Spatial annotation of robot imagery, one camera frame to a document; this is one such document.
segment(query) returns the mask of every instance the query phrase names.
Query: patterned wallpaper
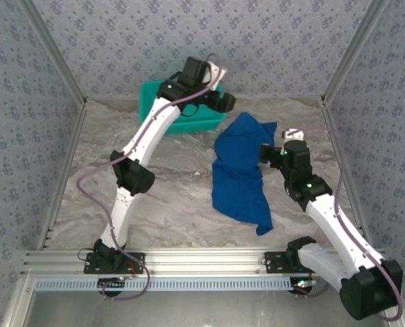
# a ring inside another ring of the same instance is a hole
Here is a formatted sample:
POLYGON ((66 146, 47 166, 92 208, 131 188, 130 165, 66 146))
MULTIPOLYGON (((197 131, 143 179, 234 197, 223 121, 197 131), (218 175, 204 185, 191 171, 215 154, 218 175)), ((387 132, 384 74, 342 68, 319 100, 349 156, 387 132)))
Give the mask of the patterned wallpaper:
POLYGON ((34 0, 89 97, 218 53, 234 93, 320 95, 370 0, 34 0))
POLYGON ((405 0, 385 9, 330 106, 374 244, 405 274, 405 0))
POLYGON ((0 321, 42 227, 78 105, 16 0, 0 0, 0 321))

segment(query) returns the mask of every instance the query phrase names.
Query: gray marble floor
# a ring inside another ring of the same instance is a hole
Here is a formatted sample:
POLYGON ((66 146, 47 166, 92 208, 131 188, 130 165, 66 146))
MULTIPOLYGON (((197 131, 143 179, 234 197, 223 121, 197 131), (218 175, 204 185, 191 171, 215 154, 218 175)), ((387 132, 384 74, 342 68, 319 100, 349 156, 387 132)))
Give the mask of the gray marble floor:
MULTIPOLYGON (((284 129, 324 125, 316 99, 239 99, 216 131, 165 136, 149 165, 156 174, 155 184, 143 195, 131 218, 129 247, 284 247, 288 241, 305 235, 328 245, 318 225, 285 194, 280 172, 267 165, 261 169, 274 224, 270 233, 257 236, 255 225, 237 222, 212 208, 214 141, 240 112, 246 111, 261 122, 278 122, 277 144, 284 129)), ((120 151, 139 125, 135 101, 88 102, 65 194, 48 243, 50 248, 89 247, 99 238, 106 217, 76 189, 76 179, 107 161, 114 149, 120 151)), ((329 136, 309 133, 306 140, 315 173, 335 189, 340 171, 329 136)), ((112 208, 116 195, 112 169, 86 180, 84 187, 112 208)), ((342 207, 353 218, 345 190, 342 207)))

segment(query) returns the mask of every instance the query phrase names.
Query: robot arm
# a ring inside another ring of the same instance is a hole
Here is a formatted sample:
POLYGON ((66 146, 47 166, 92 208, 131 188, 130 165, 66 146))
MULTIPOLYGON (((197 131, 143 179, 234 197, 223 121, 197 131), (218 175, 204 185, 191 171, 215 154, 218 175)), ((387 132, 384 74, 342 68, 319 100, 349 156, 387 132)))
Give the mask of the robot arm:
MULTIPOLYGON (((140 193, 146 193, 154 183, 155 175, 146 169, 150 157, 167 128, 181 115, 185 106, 204 104, 217 112, 229 112, 233 109, 234 96, 225 93, 221 97, 215 91, 225 73, 226 69, 211 61, 187 58, 183 71, 177 72, 160 85, 157 98, 133 139, 122 151, 113 151, 110 155, 112 161, 127 156, 113 165, 118 189, 111 217, 119 247, 124 247, 127 242, 131 210, 140 193), (210 87, 210 90, 203 95, 181 101, 206 87, 210 87)), ((115 249, 110 225, 95 242, 94 252, 108 263, 110 272, 116 271, 122 263, 123 256, 115 249)))
POLYGON ((271 167, 281 171, 286 193, 318 223, 341 259, 334 259, 315 240, 306 236, 287 245, 290 266, 297 270, 308 268, 322 276, 339 292, 344 308, 357 320, 394 307, 397 298, 368 255, 381 264, 399 292, 402 268, 395 260, 386 261, 373 249, 339 208, 342 222, 368 255, 355 244, 336 217, 331 188, 312 173, 310 151, 303 141, 303 133, 288 135, 286 132, 283 135, 285 143, 282 148, 262 145, 260 161, 270 161, 271 167))

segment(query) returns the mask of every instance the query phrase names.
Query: blue towel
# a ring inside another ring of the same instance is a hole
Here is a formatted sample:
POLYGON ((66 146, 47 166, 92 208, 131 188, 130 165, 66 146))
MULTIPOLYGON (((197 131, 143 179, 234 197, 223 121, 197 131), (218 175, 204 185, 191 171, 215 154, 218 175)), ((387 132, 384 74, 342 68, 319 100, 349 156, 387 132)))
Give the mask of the blue towel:
POLYGON ((258 224, 259 236, 273 229, 258 167, 259 148, 263 143, 274 146, 276 126, 261 124, 244 112, 214 143, 213 207, 238 221, 258 224))

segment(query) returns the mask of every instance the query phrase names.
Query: blue patterned wall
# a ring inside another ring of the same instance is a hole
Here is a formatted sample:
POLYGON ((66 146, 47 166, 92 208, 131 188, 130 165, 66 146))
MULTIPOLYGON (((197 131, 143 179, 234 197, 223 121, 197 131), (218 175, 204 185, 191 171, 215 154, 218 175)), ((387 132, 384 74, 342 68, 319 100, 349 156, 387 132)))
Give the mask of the blue patterned wall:
POLYGON ((330 107, 374 244, 405 274, 405 0, 390 1, 330 107))
POLYGON ((218 53, 230 92, 320 95, 370 0, 34 0, 89 97, 218 53))
POLYGON ((15 0, 0 0, 0 321, 33 249, 75 122, 71 98, 15 0))

